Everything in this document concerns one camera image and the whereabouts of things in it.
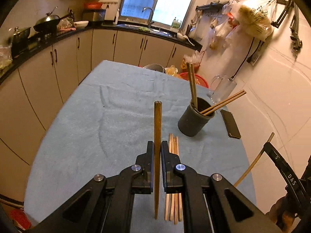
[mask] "blue tablecloth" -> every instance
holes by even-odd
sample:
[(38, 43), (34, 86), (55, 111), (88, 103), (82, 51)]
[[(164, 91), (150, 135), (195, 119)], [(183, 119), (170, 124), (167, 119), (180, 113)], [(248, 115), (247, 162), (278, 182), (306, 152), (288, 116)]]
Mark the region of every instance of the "blue tablecloth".
[[(210, 91), (197, 86), (210, 103)], [(79, 85), (47, 131), (29, 176), (24, 210), (36, 225), (97, 173), (117, 175), (133, 165), (153, 140), (154, 101), (162, 101), (162, 140), (179, 138), (181, 162), (198, 173), (222, 174), (234, 183), (249, 163), (242, 141), (229, 138), (220, 113), (195, 136), (177, 127), (191, 98), (187, 81), (159, 72), (103, 61)], [(131, 232), (183, 232), (183, 223), (164, 221), (160, 183), (159, 218), (154, 196), (136, 195)], [(239, 190), (256, 204), (252, 176)]]

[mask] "metal screw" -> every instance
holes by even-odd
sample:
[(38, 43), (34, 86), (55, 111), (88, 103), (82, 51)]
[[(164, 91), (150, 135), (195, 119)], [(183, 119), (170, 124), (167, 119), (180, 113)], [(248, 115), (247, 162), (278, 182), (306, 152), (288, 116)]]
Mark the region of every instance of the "metal screw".
[(142, 167), (140, 165), (132, 165), (131, 169), (135, 172), (138, 172)]
[(219, 173), (215, 173), (213, 174), (213, 179), (216, 181), (220, 181), (222, 180), (222, 176)]
[(177, 170), (180, 170), (180, 171), (183, 171), (183, 170), (186, 169), (186, 166), (183, 165), (183, 164), (178, 164), (178, 165), (176, 166), (176, 169), (177, 169)]
[(101, 182), (104, 179), (104, 175), (98, 173), (93, 178), (96, 182)]

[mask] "plastic pitcher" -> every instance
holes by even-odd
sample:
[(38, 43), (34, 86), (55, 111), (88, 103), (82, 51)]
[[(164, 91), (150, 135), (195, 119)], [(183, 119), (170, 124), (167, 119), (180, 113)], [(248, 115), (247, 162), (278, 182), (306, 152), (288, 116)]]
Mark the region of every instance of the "plastic pitcher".
[(214, 82), (219, 81), (214, 93), (211, 96), (213, 103), (219, 103), (222, 100), (228, 98), (232, 93), (233, 89), (236, 87), (237, 83), (234, 79), (230, 78), (228, 75), (216, 75), (211, 82), (211, 87)]

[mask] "chrome faucet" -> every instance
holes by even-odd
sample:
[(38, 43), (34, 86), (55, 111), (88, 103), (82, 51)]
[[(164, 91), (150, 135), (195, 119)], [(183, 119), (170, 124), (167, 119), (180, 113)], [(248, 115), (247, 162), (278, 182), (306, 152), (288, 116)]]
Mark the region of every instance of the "chrome faucet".
[(153, 18), (153, 14), (154, 14), (154, 10), (153, 8), (150, 8), (150, 7), (145, 7), (142, 9), (142, 13), (146, 10), (146, 9), (150, 9), (150, 14), (151, 14), (151, 17), (149, 16), (149, 19), (147, 21), (148, 23), (148, 28), (150, 29), (151, 28), (151, 25), (154, 23), (154, 21), (152, 21), (152, 18)]

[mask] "smartphone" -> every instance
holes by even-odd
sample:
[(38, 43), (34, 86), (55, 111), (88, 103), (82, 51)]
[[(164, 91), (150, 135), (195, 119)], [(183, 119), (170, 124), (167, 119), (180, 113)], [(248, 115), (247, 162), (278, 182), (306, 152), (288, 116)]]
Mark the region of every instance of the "smartphone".
[(240, 139), (241, 134), (238, 130), (238, 126), (236, 125), (236, 122), (234, 120), (232, 113), (229, 111), (223, 110), (223, 109), (220, 111), (220, 113), (221, 113), (222, 118), (225, 122), (227, 132), (228, 132), (228, 136), (236, 138), (236, 139)]

